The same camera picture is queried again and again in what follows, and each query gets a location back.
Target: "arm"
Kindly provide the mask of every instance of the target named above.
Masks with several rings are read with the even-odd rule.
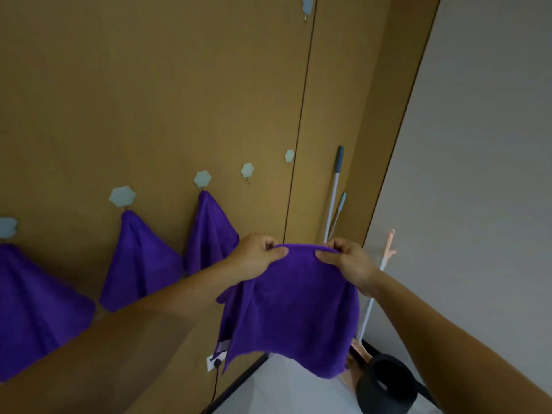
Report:
[[[0,386],[2,412],[123,412],[219,294],[285,257],[276,244],[248,235],[226,260],[108,315]]]
[[[339,267],[363,295],[376,299],[443,412],[552,412],[552,398],[544,391],[380,271],[359,244],[336,238],[328,246],[342,254],[317,252],[317,257]]]

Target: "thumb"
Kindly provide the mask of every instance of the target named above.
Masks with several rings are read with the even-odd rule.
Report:
[[[267,251],[266,254],[268,258],[268,264],[284,258],[288,255],[287,253],[289,253],[289,249],[287,247],[277,247]]]
[[[328,253],[327,251],[316,250],[314,252],[314,255],[322,263],[332,264],[338,267],[340,265],[341,254],[339,253]]]

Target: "white wall socket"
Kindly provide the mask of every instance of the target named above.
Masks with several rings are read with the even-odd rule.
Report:
[[[224,359],[226,359],[226,352],[222,352],[220,355],[217,356],[216,359],[213,359],[213,360],[211,359],[212,359],[212,355],[207,356],[207,372],[211,372],[211,370],[215,368],[216,360],[219,360],[222,362]]]

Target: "black baseboard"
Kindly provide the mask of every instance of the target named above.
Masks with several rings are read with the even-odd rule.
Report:
[[[220,407],[249,377],[255,373],[255,371],[261,367],[261,365],[268,360],[268,354],[262,355],[255,363],[247,368],[238,379],[231,383],[231,385],[224,390],[222,394],[218,396],[209,406],[202,412],[202,414],[212,414]]]
[[[379,351],[378,349],[376,349],[374,346],[372,346],[370,343],[368,343],[366,340],[362,340],[362,345],[364,346],[364,348],[366,349],[366,351],[372,355],[372,356],[376,356],[378,354],[381,353],[381,351]],[[416,381],[417,383],[417,391],[420,395],[422,395],[426,400],[428,400],[429,402],[431,402],[433,405],[435,405],[437,408],[439,408],[439,406],[437,405],[437,403],[435,402],[435,400],[433,399],[433,397],[431,396],[430,392],[428,391],[428,389],[426,388],[426,386],[422,383],[420,383],[419,381]]]

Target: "purple cloth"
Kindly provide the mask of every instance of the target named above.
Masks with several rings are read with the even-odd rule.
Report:
[[[165,244],[134,212],[121,216],[121,233],[101,292],[100,302],[117,311],[182,278],[182,257]]]
[[[14,244],[0,244],[0,382],[84,331],[93,301],[49,276]]]
[[[212,196],[203,191],[185,260],[189,274],[227,257],[239,237]],[[315,250],[286,244],[289,254],[256,279],[223,292],[215,354],[228,350],[224,370],[241,354],[278,353],[320,377],[343,370],[358,324],[358,293],[339,270],[321,263]]]

